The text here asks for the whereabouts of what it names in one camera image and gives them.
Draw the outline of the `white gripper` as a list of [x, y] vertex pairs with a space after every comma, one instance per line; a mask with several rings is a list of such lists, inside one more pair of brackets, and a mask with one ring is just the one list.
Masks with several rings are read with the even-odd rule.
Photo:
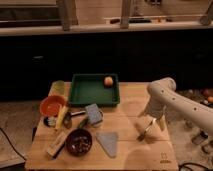
[[156, 122], [160, 130], [164, 131], [165, 130], [165, 123], [164, 123], [165, 109], [166, 109], [166, 106], [162, 102], [154, 98], [150, 98], [145, 108], [140, 112], [139, 117], [143, 115], [150, 115], [151, 117], [156, 119]]

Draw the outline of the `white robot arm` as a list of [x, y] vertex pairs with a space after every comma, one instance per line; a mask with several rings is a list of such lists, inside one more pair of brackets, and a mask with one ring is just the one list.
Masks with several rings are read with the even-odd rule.
[[163, 108], [170, 106], [203, 131], [213, 136], [213, 109], [176, 93], [176, 82], [170, 77], [152, 81], [147, 86], [150, 96], [142, 114], [156, 119], [163, 116]]

